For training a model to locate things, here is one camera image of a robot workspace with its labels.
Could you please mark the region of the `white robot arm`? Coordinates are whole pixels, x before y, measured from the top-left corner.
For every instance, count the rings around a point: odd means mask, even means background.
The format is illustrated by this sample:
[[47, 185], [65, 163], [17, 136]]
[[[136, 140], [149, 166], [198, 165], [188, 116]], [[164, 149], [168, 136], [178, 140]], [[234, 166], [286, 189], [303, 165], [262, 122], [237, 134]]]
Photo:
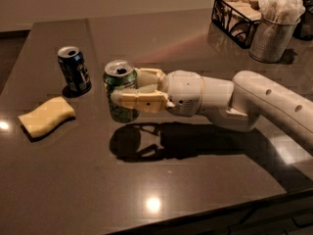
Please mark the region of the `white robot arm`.
[[253, 71], [233, 79], [177, 70], [138, 69], [138, 87], [117, 87], [111, 94], [120, 107], [146, 113], [204, 116], [230, 130], [251, 131], [259, 117], [282, 129], [306, 151], [313, 150], [313, 102]]

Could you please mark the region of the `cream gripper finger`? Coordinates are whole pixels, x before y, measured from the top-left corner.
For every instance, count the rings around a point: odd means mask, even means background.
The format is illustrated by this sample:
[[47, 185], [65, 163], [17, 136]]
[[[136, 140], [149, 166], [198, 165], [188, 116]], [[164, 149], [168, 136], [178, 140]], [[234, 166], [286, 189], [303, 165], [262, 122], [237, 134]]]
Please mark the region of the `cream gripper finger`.
[[140, 92], [152, 93], [162, 89], [165, 73], [160, 69], [136, 68], [137, 86]]
[[111, 99], [120, 107], [145, 113], [158, 113], [175, 107], [169, 96], [159, 90], [144, 93], [135, 88], [117, 87], [111, 94]]

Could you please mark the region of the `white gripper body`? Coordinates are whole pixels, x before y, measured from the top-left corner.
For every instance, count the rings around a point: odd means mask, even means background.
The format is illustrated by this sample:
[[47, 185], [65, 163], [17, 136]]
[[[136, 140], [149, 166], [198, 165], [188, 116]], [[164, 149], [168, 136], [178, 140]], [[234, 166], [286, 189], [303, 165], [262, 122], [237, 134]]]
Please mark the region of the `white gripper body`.
[[192, 117], [201, 106], [202, 78], [191, 71], [173, 71], [165, 76], [162, 91], [168, 95], [171, 114]]

